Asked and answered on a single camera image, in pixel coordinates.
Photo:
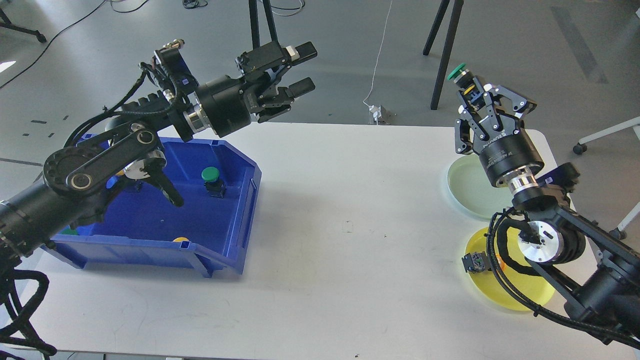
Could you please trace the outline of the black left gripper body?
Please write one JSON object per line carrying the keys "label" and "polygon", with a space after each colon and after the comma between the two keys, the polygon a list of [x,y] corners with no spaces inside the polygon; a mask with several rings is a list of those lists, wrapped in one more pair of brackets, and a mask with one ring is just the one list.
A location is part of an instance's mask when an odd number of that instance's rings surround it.
{"label": "black left gripper body", "polygon": [[255,118],[265,123],[291,111],[294,93],[286,87],[275,89],[270,98],[256,94],[257,87],[245,86],[243,78],[228,75],[195,89],[193,132],[212,129],[222,138],[250,125]]}

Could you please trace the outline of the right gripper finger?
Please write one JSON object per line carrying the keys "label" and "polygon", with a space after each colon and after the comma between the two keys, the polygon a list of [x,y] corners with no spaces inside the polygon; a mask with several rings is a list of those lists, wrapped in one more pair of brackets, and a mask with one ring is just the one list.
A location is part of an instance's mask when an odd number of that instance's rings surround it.
{"label": "right gripper finger", "polygon": [[468,95],[458,91],[457,99],[461,107],[456,121],[456,152],[480,155],[493,135],[492,96],[488,91],[471,91]]}
{"label": "right gripper finger", "polygon": [[537,108],[537,101],[503,85],[483,86],[482,129],[489,133],[520,133],[525,129],[524,116]]}

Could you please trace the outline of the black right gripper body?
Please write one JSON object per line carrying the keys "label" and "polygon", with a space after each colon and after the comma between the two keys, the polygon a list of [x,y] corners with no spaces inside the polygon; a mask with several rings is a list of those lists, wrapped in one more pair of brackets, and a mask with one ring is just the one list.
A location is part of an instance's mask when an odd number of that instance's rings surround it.
{"label": "black right gripper body", "polygon": [[503,130],[495,130],[491,124],[486,127],[487,134],[483,133],[484,125],[471,126],[475,133],[472,150],[478,154],[492,187],[505,187],[502,177],[520,167],[530,167],[533,174],[538,174],[544,168],[542,157],[526,132],[523,121],[516,121]]}

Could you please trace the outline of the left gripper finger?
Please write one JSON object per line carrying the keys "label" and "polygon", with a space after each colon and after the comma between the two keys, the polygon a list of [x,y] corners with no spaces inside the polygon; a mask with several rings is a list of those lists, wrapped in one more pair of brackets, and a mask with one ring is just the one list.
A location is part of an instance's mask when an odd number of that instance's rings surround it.
{"label": "left gripper finger", "polygon": [[278,41],[270,41],[243,52],[235,63],[242,74],[245,91],[257,96],[276,96],[278,84],[290,68],[317,56],[318,51],[311,41],[297,47],[282,47]]}
{"label": "left gripper finger", "polygon": [[306,77],[302,80],[289,85],[277,87],[277,94],[272,98],[272,104],[274,106],[290,105],[295,102],[296,98],[308,94],[316,89],[316,85],[310,77]]}

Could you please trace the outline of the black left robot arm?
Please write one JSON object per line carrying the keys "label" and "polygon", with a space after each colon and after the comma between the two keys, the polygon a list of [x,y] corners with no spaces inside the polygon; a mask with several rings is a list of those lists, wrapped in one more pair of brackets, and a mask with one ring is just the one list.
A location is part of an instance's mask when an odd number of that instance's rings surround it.
{"label": "black left robot arm", "polygon": [[175,39],[141,63],[141,75],[114,107],[80,125],[64,148],[51,153],[42,179],[1,203],[1,305],[10,323],[1,328],[5,345],[38,351],[44,360],[57,349],[39,337],[30,319],[46,296],[50,280],[36,270],[19,269],[38,248],[55,249],[55,234],[105,219],[109,204],[134,182],[159,189],[175,207],[185,203],[164,173],[158,132],[170,126],[184,142],[212,129],[225,137],[291,110],[296,98],[316,87],[307,77],[279,86],[294,66],[317,57],[310,41],[284,47],[274,39],[256,41],[235,63],[241,76],[199,84]]}

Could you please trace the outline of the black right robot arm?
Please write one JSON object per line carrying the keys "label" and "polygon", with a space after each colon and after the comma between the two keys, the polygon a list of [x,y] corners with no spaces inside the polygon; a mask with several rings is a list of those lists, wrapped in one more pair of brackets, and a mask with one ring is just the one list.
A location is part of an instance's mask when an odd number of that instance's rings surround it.
{"label": "black right robot arm", "polygon": [[[524,129],[535,103],[504,86],[455,76],[461,101],[455,152],[475,153],[492,187],[507,187],[512,207],[493,215],[486,250],[464,256],[469,272],[490,271],[535,316],[585,332],[604,344],[639,348],[639,255],[570,207],[579,172],[570,162],[549,171]],[[535,303],[499,265],[544,278],[565,299],[564,316]]]}

